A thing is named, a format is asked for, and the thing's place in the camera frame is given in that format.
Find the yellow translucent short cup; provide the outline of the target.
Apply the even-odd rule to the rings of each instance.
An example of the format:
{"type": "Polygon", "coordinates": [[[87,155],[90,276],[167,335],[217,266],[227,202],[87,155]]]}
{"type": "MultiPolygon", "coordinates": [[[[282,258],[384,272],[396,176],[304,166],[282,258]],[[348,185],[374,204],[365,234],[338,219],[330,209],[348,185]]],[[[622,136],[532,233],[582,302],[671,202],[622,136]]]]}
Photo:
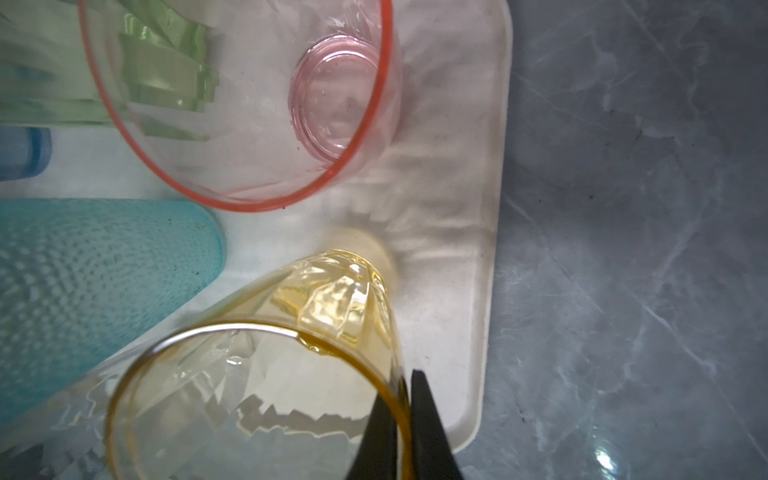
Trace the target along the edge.
{"type": "Polygon", "coordinates": [[[373,403],[414,477],[387,273],[340,249],[278,268],[150,344],[105,422],[116,479],[346,479],[373,403]]]}

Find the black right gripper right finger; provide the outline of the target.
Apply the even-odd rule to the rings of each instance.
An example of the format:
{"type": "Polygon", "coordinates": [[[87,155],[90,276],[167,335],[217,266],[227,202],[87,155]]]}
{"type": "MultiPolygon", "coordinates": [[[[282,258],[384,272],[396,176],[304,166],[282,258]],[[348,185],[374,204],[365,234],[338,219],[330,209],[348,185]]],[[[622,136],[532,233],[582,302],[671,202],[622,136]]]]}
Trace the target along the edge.
{"type": "Polygon", "coordinates": [[[412,462],[418,480],[463,480],[426,374],[411,374],[412,462]]]}

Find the beige rectangular tray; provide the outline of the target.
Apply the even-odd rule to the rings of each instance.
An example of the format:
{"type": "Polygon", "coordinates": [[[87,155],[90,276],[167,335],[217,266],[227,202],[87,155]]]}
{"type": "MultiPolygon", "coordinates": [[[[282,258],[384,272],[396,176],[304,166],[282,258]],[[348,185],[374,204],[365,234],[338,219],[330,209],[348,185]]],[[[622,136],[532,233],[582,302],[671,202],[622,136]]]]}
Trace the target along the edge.
{"type": "MultiPolygon", "coordinates": [[[[157,177],[113,123],[30,127],[50,130],[50,162],[35,177],[1,181],[1,203],[186,201],[216,219],[226,242],[224,268],[212,283],[59,391],[115,357],[133,361],[270,271],[340,249],[386,271],[406,365],[426,371],[451,446],[473,438],[484,390],[510,13],[498,1],[390,2],[403,72],[392,141],[354,176],[287,207],[234,212],[194,201],[157,177]]],[[[11,423],[1,421],[1,430],[11,423]]]]}

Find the blue translucent tall cup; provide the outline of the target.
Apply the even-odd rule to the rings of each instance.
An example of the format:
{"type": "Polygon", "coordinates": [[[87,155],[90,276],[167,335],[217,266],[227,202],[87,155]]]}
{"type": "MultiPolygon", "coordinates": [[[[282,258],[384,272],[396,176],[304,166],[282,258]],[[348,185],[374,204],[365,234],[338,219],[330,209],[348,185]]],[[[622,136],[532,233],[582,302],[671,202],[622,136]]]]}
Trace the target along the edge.
{"type": "Polygon", "coordinates": [[[48,166],[52,137],[47,128],[1,127],[0,178],[15,181],[32,178],[48,166]]]}

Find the pink translucent short cup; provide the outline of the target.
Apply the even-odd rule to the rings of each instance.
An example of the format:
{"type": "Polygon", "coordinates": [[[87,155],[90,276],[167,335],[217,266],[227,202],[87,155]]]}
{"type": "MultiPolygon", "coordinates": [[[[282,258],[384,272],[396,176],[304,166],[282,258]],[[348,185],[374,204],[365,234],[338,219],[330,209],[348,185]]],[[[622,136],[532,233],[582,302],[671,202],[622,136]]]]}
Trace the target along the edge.
{"type": "Polygon", "coordinates": [[[392,2],[165,2],[208,29],[219,83],[182,124],[211,138],[149,137],[108,112],[181,194],[221,210],[277,210],[354,176],[392,141],[403,94],[392,2]]]}

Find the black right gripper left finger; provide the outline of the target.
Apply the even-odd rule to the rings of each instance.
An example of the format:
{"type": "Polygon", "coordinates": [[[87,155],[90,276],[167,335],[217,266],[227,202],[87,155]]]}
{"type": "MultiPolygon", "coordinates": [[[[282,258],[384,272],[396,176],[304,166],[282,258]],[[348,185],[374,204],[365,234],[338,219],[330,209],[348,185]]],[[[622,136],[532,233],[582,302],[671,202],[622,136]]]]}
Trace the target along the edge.
{"type": "Polygon", "coordinates": [[[394,480],[397,477],[398,427],[381,396],[377,396],[347,480],[394,480]]]}

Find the teal translucent short cup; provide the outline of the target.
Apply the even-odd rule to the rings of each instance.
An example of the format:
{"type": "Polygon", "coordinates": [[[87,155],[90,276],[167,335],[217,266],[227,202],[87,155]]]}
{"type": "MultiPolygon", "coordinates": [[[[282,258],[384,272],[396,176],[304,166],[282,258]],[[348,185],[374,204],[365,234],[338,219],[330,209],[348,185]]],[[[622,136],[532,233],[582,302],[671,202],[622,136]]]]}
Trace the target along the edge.
{"type": "Polygon", "coordinates": [[[9,424],[153,328],[226,262],[186,201],[1,203],[1,421],[9,424]]]}

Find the green translucent tall cup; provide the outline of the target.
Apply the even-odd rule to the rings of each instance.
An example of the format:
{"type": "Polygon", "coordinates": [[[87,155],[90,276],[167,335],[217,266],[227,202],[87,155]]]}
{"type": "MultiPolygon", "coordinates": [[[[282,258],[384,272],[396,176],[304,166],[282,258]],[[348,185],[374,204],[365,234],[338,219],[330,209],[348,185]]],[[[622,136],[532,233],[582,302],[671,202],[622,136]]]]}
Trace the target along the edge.
{"type": "Polygon", "coordinates": [[[114,108],[149,137],[207,141],[182,124],[219,83],[207,34],[165,1],[4,1],[1,123],[109,126],[114,108]]]}

